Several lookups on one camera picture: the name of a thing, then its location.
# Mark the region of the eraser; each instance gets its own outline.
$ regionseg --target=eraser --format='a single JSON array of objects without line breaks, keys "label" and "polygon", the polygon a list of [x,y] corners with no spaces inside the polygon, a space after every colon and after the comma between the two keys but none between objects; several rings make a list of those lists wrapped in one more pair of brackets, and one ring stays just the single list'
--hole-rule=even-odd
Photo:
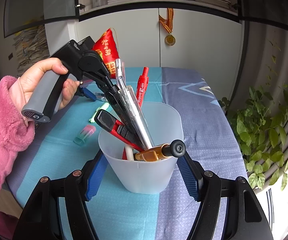
[{"label": "eraser", "polygon": [[96,127],[93,125],[86,125],[83,130],[77,135],[74,139],[74,143],[78,144],[79,146],[83,146],[87,139],[96,131]]}]

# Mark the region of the brown marker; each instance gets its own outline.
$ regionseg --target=brown marker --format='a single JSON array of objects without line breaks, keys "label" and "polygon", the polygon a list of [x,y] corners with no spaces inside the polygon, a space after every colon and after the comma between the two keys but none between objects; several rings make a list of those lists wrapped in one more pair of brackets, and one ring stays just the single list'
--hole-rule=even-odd
[{"label": "brown marker", "polygon": [[155,162],[174,156],[176,158],[182,157],[186,152],[185,143],[181,140],[174,140],[171,144],[164,143],[146,151],[135,153],[134,160]]}]

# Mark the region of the white cabinet door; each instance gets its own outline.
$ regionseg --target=white cabinet door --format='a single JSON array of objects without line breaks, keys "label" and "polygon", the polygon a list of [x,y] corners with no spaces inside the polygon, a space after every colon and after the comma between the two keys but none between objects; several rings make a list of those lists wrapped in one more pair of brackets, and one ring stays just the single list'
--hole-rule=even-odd
[{"label": "white cabinet door", "polygon": [[159,67],[158,9],[137,9],[105,14],[77,23],[78,39],[91,36],[97,41],[113,31],[119,57],[126,67]]},{"label": "white cabinet door", "polygon": [[[159,14],[166,19],[167,9]],[[242,24],[202,12],[174,9],[174,46],[160,27],[160,66],[197,70],[217,99],[230,98],[239,68]]]}]

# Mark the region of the screw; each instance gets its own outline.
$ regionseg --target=screw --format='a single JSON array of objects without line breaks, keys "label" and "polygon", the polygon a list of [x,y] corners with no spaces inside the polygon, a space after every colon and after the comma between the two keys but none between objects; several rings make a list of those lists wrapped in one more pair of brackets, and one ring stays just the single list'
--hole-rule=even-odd
[{"label": "screw", "polygon": [[207,177],[211,177],[211,176],[213,176],[213,173],[211,171],[205,171],[204,175]]},{"label": "screw", "polygon": [[75,170],[73,171],[73,176],[74,177],[78,177],[78,176],[81,176],[82,172],[80,170]]},{"label": "screw", "polygon": [[237,180],[238,180],[240,183],[245,183],[245,182],[246,182],[246,179],[243,178],[242,176],[237,177]]},{"label": "screw", "polygon": [[40,180],[40,182],[42,182],[42,183],[45,183],[47,181],[48,181],[48,177],[42,177],[41,180]]}]

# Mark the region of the glass cabinet door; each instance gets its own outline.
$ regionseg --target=glass cabinet door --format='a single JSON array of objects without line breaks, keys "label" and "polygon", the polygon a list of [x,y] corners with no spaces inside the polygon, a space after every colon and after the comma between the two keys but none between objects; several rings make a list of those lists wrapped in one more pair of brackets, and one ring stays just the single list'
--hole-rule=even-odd
[{"label": "glass cabinet door", "polygon": [[4,36],[49,22],[77,18],[78,0],[6,0]]}]

